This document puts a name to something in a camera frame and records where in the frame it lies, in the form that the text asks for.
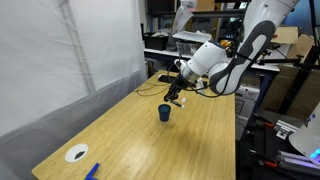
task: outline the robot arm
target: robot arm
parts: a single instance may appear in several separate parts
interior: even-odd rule
[[[164,100],[171,102],[177,99],[182,89],[189,87],[205,73],[210,78],[212,92],[217,95],[234,93],[240,86],[244,72],[267,49],[277,27],[298,1],[253,0],[244,18],[243,40],[231,61],[219,43],[204,43],[187,62],[186,67],[180,70]]]

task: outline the wooden table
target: wooden table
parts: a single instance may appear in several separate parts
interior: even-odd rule
[[[33,175],[45,180],[84,179],[98,162],[94,177],[101,180],[235,179],[234,96],[209,99],[181,91],[180,97],[187,98],[185,108],[170,104],[170,120],[164,123],[157,108],[169,85],[158,82],[158,74],[139,93],[160,94],[130,93],[36,166]],[[68,149],[80,143],[89,147],[86,156],[66,162]]]

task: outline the white curtain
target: white curtain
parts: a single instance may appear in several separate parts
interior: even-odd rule
[[[19,179],[146,79],[138,1],[2,0],[0,23],[0,174]]]

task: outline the blue cup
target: blue cup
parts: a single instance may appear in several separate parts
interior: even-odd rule
[[[168,104],[161,104],[158,107],[160,120],[163,122],[167,122],[169,120],[171,107]]]

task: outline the black shelf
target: black shelf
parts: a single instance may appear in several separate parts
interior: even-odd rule
[[[147,13],[149,16],[152,17],[175,17],[176,13]],[[200,17],[206,17],[206,18],[230,18],[230,17],[242,17],[244,15],[243,9],[237,9],[237,10],[224,10],[224,11],[203,11],[203,12],[193,12],[194,16],[193,18],[200,18]]]

